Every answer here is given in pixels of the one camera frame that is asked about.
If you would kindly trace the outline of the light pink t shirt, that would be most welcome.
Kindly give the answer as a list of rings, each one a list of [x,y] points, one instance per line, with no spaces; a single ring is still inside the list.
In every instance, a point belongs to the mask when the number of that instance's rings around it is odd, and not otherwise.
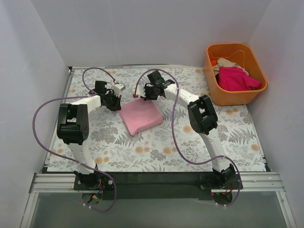
[[[140,98],[125,104],[118,113],[132,136],[163,123],[157,105]]]

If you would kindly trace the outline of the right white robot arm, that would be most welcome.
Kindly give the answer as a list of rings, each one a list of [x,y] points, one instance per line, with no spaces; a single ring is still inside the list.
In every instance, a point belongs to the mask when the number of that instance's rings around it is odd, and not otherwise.
[[[210,156],[208,161],[193,162],[186,159],[182,152],[178,150],[182,159],[194,165],[203,165],[211,162],[215,175],[215,184],[221,189],[232,185],[233,179],[236,176],[236,169],[233,166],[233,162],[226,156],[221,144],[218,133],[218,116],[209,96],[198,96],[181,89],[176,79],[165,80],[160,74],[160,69],[154,71],[148,70],[148,72],[149,83],[143,86],[139,96],[144,100],[157,100],[158,97],[162,96],[174,102],[171,117],[171,132],[175,144],[177,144],[174,133],[175,107],[176,105],[181,105],[186,108],[188,110],[190,125],[203,139]]]

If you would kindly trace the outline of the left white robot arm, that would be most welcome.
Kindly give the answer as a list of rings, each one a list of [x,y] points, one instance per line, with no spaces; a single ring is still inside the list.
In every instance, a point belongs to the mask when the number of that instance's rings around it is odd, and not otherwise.
[[[63,103],[59,107],[57,136],[68,146],[75,160],[82,166],[74,171],[81,184],[91,190],[100,187],[101,178],[94,169],[96,163],[92,158],[86,140],[89,137],[89,114],[105,106],[110,111],[121,110],[121,93],[125,85],[114,83],[111,88],[105,81],[95,81],[95,88],[88,96],[73,103]]]

